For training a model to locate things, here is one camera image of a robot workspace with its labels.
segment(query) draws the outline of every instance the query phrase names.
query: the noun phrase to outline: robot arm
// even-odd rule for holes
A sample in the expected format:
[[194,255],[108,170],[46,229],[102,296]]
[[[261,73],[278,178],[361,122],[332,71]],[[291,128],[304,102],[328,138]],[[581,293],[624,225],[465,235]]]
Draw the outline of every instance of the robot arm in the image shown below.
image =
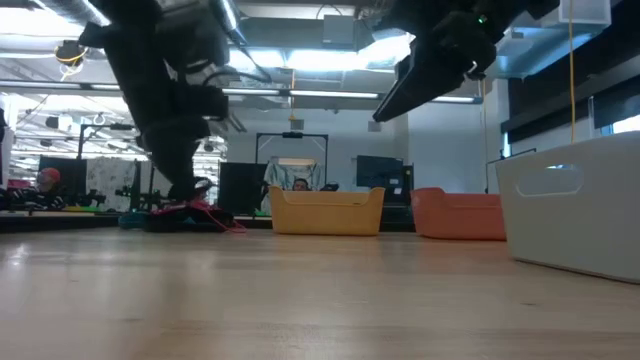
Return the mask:
[[496,59],[495,44],[516,17],[528,11],[540,18],[558,5],[559,0],[396,1],[380,28],[397,27],[416,38],[374,119],[402,115],[459,88],[465,77],[483,79]]
[[[174,184],[174,197],[194,198],[192,157],[198,141],[210,135],[205,118],[226,118],[228,98],[222,90],[206,86],[215,73],[202,84],[189,84],[186,78],[223,67],[229,59],[227,38],[241,48],[244,38],[237,29],[233,1],[193,0],[168,9],[156,0],[90,2],[111,24],[88,24],[79,42],[105,50],[141,133],[139,145]],[[396,0],[379,28],[400,28],[416,38],[411,55],[398,64],[398,81],[375,120],[390,120],[448,93],[465,76],[483,78],[496,58],[494,44],[515,17],[526,10],[541,16],[558,2]]]

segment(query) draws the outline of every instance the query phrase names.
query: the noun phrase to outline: orange plastic bin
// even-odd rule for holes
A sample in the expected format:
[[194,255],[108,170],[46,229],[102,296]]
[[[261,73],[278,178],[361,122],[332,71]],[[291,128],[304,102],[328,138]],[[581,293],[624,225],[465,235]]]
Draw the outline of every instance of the orange plastic bin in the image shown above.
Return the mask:
[[425,237],[455,240],[506,240],[500,196],[447,194],[440,188],[411,193],[416,231]]

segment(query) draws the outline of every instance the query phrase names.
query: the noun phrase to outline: wooden tabletop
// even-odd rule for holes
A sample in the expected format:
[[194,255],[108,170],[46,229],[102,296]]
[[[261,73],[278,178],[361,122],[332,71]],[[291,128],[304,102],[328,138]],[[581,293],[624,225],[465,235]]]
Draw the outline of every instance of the wooden tabletop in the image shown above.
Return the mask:
[[0,235],[11,360],[637,360],[640,287],[501,242],[92,230]]

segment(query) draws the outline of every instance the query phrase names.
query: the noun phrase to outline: ceiling pipe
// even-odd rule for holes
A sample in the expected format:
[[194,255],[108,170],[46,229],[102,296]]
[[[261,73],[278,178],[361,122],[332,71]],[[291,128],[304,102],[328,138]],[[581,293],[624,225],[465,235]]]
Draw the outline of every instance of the ceiling pipe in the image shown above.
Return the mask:
[[70,23],[85,26],[88,22],[100,26],[111,22],[89,0],[33,0],[41,8],[51,11]]

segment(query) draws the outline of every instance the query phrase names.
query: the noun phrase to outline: computer monitor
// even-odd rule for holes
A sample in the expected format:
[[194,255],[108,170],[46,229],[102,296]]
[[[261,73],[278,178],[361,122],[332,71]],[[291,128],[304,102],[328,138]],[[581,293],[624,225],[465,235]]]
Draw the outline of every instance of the computer monitor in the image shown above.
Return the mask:
[[357,186],[402,188],[404,163],[401,159],[359,155],[356,164]]

